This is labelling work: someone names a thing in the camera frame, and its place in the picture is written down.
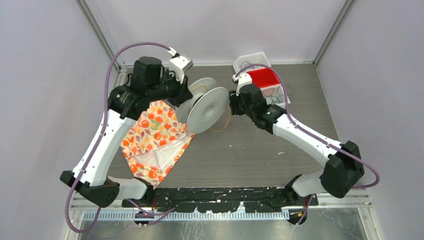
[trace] gray wooden table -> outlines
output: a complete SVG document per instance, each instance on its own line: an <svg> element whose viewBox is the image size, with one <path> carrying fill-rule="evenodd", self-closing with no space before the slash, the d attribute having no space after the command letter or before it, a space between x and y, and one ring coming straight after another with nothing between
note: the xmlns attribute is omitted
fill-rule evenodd
<svg viewBox="0 0 424 240"><path fill-rule="evenodd" d="M274 69L292 89L289 107L293 116L317 132L337 139L315 67L293 64L276 65ZM219 86L236 89L231 80L232 66L198 66L186 74L190 83L211 77ZM223 126L224 122L226 119L220 119L219 123ZM298 174L320 169L312 157L289 141L256 128L245 115L232 116L224 132L196 134L159 187L284 186ZM108 175L133 177L120 149Z"/></svg>

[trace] white wall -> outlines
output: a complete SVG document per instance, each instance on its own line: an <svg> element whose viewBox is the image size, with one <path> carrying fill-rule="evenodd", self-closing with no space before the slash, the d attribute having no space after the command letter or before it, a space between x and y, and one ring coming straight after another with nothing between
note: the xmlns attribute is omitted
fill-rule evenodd
<svg viewBox="0 0 424 240"><path fill-rule="evenodd" d="M271 63L312 62L345 0L89 0L112 49L154 41L195 63L232 63L265 51ZM168 59L162 51L123 54Z"/></svg>
<svg viewBox="0 0 424 240"><path fill-rule="evenodd" d="M339 137L381 174L368 192L388 240L424 236L423 13L422 0L356 1L318 66Z"/></svg>
<svg viewBox="0 0 424 240"><path fill-rule="evenodd" d="M97 129L109 60L74 0L0 4L1 239L63 239L59 176Z"/></svg>

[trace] yellow wire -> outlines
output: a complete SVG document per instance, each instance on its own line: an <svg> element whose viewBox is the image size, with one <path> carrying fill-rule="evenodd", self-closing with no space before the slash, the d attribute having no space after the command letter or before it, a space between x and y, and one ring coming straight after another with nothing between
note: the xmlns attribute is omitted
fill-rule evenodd
<svg viewBox="0 0 424 240"><path fill-rule="evenodd" d="M198 89L200 87L204 87L206 89L206 91L208 90L208 87L205 86L205 85L199 85L199 86L194 87L194 88L189 88L188 90L193 91L193 90L196 90L196 89ZM225 129L227 128L228 124L230 123L230 120L231 120L231 112L230 112L228 121L226 122L223 130L216 130L216 129L209 128L209 131L211 131L211 132L217 132L217 133L223 133L225 131Z"/></svg>

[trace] floral cloth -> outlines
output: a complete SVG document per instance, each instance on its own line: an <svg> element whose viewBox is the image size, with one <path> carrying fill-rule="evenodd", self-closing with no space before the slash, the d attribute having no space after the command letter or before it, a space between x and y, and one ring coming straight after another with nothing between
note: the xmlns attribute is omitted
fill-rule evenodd
<svg viewBox="0 0 424 240"><path fill-rule="evenodd" d="M156 101L150 103L149 109L126 134L121 149L134 176L156 188L193 137L194 134L187 132L187 125L177 121L171 107Z"/></svg>

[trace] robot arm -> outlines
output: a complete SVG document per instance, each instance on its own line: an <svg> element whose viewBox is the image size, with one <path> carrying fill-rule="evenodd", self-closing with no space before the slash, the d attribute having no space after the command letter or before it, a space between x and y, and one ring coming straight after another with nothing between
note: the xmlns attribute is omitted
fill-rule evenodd
<svg viewBox="0 0 424 240"><path fill-rule="evenodd" d="M248 74L242 74L242 77L248 78ZM343 198L364 175L362 164L316 140L311 134L301 131L289 119L285 109L267 104L256 85L249 83L248 80L239 80L238 84L237 90L230 91L231 114L246 114L258 128L290 141L311 155L323 167L322 171L296 176L286 186L287 189L292 189L300 197L328 192L334 197ZM319 134L295 118L293 120L298 126L325 139L327 143L341 146L341 149L361 157L358 146L353 142L342 144Z"/></svg>
<svg viewBox="0 0 424 240"><path fill-rule="evenodd" d="M193 97L185 75L185 71L193 66L192 60L179 55L173 49L170 53L173 58L170 60L168 71L165 71L162 62L154 57L141 57L135 62L130 85L118 86L110 93L109 110L104 113L108 114L107 123L100 123L91 144L74 169L64 171L60 176L60 180L69 187L73 185L94 148L103 125L106 124L102 140L75 188L83 197L99 207L105 208L114 200L141 199L148 188L138 178L120 179L107 176L116 150L141 113L154 101L166 99L179 107Z"/></svg>

